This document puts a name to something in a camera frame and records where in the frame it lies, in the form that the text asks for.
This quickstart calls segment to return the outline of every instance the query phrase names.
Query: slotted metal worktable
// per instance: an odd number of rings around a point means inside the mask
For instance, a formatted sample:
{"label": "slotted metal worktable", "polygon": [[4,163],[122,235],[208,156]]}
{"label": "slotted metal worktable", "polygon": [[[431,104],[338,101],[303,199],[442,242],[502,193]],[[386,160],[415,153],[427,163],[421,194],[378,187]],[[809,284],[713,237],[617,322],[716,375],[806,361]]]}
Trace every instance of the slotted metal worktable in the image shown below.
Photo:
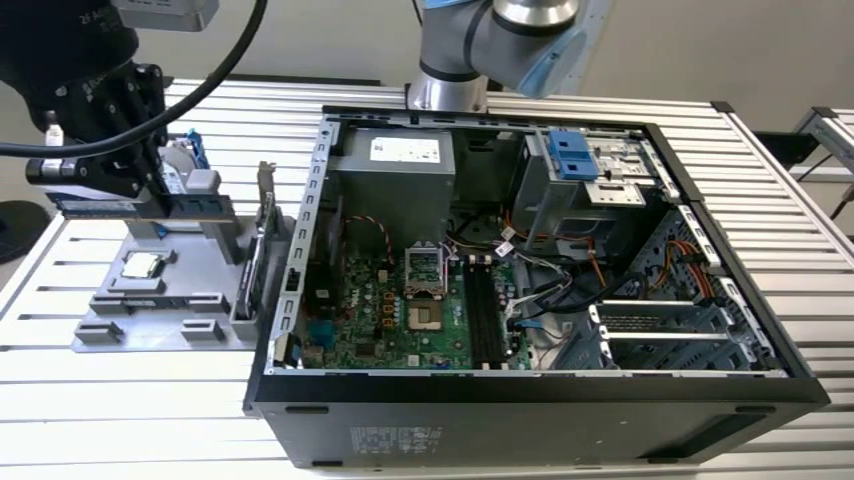
{"label": "slotted metal worktable", "polygon": [[[178,81],[174,104],[198,83]],[[184,118],[204,135],[223,193],[255,211],[255,173],[275,162],[286,214],[298,211],[323,104],[401,108],[399,88],[227,83]],[[854,248],[738,117],[709,103],[498,93],[491,111],[654,122],[833,405],[698,467],[622,470],[294,469],[263,421],[242,414],[252,352],[75,354],[72,332],[126,228],[58,219],[0,294],[0,469],[4,479],[242,476],[585,478],[674,475],[777,480],[854,478]]]}

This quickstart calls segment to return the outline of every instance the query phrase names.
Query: white wall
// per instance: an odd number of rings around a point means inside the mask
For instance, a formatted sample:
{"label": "white wall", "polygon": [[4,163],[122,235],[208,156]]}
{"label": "white wall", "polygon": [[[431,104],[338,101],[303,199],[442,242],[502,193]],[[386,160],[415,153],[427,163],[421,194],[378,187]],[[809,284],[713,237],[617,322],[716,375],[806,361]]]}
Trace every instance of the white wall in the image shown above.
{"label": "white wall", "polygon": [[[220,0],[200,33],[140,30],[138,61],[203,78],[243,31],[252,0]],[[270,0],[239,73],[362,78],[403,85],[418,72],[421,29],[410,0]]]}
{"label": "white wall", "polygon": [[726,100],[789,130],[812,106],[854,108],[853,17],[849,0],[617,0],[581,93]]}

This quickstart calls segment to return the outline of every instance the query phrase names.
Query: motherboard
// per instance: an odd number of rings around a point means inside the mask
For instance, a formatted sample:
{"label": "motherboard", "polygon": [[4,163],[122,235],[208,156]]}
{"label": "motherboard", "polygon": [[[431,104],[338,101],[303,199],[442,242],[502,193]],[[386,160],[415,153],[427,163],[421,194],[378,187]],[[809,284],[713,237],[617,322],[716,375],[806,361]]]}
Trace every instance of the motherboard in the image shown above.
{"label": "motherboard", "polygon": [[489,275],[489,301],[494,303],[490,311],[495,312],[485,322],[490,340],[483,340],[479,333],[473,335],[471,316],[482,317],[483,305],[469,304],[475,288],[466,282],[469,265],[459,259],[445,258],[439,249],[433,258],[430,248],[413,250],[407,251],[409,258],[395,258],[394,266],[378,257],[350,255],[345,259],[339,315],[310,322],[303,366],[481,369],[477,354],[483,350],[483,342],[494,341],[502,355],[494,368],[529,369],[525,337],[515,337],[511,342],[513,335],[498,314],[507,299],[517,295],[511,265],[478,266]]}

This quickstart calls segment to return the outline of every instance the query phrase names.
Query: blue plastic clip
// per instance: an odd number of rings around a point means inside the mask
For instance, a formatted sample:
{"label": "blue plastic clip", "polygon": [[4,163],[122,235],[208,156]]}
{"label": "blue plastic clip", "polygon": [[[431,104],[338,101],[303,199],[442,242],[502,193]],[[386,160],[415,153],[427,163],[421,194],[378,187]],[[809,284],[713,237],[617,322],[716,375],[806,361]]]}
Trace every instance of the blue plastic clip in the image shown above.
{"label": "blue plastic clip", "polygon": [[558,174],[563,180],[595,180],[599,167],[590,154],[587,139],[581,132],[551,130],[549,153],[558,162]]}
{"label": "blue plastic clip", "polygon": [[208,157],[204,154],[204,144],[202,142],[202,134],[196,132],[195,128],[190,129],[187,133],[187,140],[192,144],[192,152],[194,152],[194,160],[196,162],[196,168],[203,170],[211,169],[211,164],[208,163]]}

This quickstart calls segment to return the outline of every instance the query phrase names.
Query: expansion slot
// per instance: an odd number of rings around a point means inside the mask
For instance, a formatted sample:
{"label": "expansion slot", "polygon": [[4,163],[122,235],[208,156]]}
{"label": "expansion slot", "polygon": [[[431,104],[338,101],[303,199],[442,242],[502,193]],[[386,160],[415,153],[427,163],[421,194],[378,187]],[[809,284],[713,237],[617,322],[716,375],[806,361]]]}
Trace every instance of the expansion slot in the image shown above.
{"label": "expansion slot", "polygon": [[505,362],[502,330],[498,317],[495,283],[490,265],[466,265],[466,314],[471,341],[473,368],[498,369]]}

